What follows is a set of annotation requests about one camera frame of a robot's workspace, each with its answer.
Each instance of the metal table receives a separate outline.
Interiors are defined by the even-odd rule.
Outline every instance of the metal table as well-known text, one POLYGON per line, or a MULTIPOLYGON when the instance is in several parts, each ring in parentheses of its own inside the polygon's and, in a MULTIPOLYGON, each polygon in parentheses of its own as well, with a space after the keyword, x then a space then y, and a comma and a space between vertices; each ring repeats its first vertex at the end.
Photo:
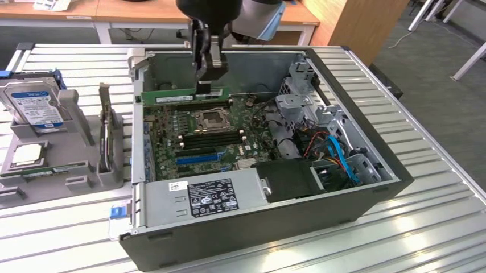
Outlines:
MULTIPOLYGON (((486 272, 485 192, 353 52, 339 47, 315 49, 415 182, 353 223, 159 272, 486 272)), ((96 85, 112 84, 114 108, 126 113, 128 181, 127 50, 126 45, 38 44, 32 51, 16 52, 10 67, 16 71, 62 69, 87 114, 100 111, 96 85)), ((11 137, 6 111, 0 121, 4 156, 11 137)), ((135 272, 107 229, 108 209, 130 198, 130 187, 126 183, 114 191, 0 210, 0 272, 135 272)))

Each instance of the power supply label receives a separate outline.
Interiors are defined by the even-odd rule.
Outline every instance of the power supply label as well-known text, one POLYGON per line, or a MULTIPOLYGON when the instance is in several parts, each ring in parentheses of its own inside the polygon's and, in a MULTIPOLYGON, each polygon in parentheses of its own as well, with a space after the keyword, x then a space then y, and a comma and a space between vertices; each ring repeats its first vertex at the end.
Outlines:
POLYGON ((239 209, 231 179, 187 185, 194 217, 239 209))
POLYGON ((12 93, 12 100, 31 125, 38 128, 54 128, 63 125, 58 108, 51 105, 47 91, 12 93))

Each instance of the floor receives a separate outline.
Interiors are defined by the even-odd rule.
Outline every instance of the floor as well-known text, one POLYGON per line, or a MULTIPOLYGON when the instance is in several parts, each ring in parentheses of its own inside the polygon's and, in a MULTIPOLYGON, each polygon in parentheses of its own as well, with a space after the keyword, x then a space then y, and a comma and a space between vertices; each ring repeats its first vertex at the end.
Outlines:
MULTIPOLYGON (((446 148, 477 183, 486 189, 486 62, 481 61, 460 82, 450 79, 461 65, 474 54, 480 44, 464 41, 461 35, 442 23, 423 22, 399 45, 399 37, 407 34, 413 17, 403 16, 386 40, 375 65, 402 89, 401 99, 421 124, 446 148)), ((127 41, 120 30, 111 30, 114 43, 127 41)), ((150 30, 134 35, 144 40, 150 30)), ((19 42, 35 43, 98 43, 95 30, 79 28, 0 28, 3 47, 0 67, 6 67, 19 42)), ((155 30, 146 43, 182 43, 175 31, 155 30)))

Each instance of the white table leg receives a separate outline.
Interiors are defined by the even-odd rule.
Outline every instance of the white table leg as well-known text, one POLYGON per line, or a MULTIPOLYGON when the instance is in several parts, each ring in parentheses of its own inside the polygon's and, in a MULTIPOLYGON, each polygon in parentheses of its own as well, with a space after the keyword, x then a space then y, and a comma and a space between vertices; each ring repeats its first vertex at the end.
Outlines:
POLYGON ((298 43, 299 46, 307 46, 311 43, 315 28, 317 27, 314 25, 309 25, 309 26, 303 27, 303 31, 301 32, 299 43, 298 43))
POLYGON ((486 43, 478 49, 477 53, 474 53, 473 57, 468 60, 465 65, 461 67, 460 71, 456 72, 454 76, 452 77, 453 80, 458 81, 462 78, 468 70, 472 68, 472 66, 477 63, 477 61, 485 54, 486 54, 486 43))
POLYGON ((442 7, 444 1, 445 1, 445 0, 438 0, 438 2, 437 2, 437 4, 435 4, 435 6, 433 7, 433 10, 430 11, 430 13, 429 13, 427 17, 425 18, 425 20, 426 20, 427 22, 430 22, 430 20, 433 20, 433 17, 434 17, 434 15, 435 15, 435 13, 438 13, 440 8, 442 7))
POLYGON ((95 22, 95 28, 100 44, 112 44, 112 38, 110 37, 110 22, 95 22))
POLYGON ((446 18, 444 18, 444 22, 445 22, 445 23, 448 23, 448 22, 449 22, 450 17, 453 16, 453 13, 456 12, 456 10, 457 10, 458 6, 461 5, 462 1, 465 1, 465 0, 458 0, 458 1, 457 1, 456 6, 454 6, 454 7, 453 7, 453 9, 450 10, 450 12, 449 12, 449 14, 448 14, 446 18))
POLYGON ((423 4, 421 11, 418 12, 415 19, 413 20, 410 26, 409 26, 409 31, 414 31, 415 28, 418 27, 418 24, 422 20, 423 15, 426 14, 426 11, 429 9, 429 7, 431 6, 434 0, 427 0, 426 3, 423 4))

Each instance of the motherboard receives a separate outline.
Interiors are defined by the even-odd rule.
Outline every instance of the motherboard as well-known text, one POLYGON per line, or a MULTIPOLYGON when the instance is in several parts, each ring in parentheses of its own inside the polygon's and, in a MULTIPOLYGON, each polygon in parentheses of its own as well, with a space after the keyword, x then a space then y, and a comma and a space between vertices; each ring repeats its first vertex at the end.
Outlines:
POLYGON ((250 168, 279 158, 251 95, 144 108, 146 177, 152 181, 250 168))

